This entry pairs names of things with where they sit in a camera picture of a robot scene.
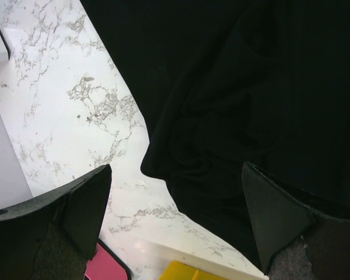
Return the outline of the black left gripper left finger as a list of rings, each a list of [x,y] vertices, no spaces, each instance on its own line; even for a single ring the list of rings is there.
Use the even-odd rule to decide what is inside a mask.
[[[83,279],[111,187],[111,167],[0,209],[0,279]]]

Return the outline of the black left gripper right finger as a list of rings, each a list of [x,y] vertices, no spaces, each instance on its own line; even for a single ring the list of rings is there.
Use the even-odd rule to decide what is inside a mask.
[[[350,208],[252,163],[243,190],[261,268],[271,279],[350,279]]]

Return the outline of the black t-shirt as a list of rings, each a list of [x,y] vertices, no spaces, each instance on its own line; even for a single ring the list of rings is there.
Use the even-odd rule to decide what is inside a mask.
[[[252,163],[350,208],[350,1],[83,1],[144,117],[141,172],[262,271]]]

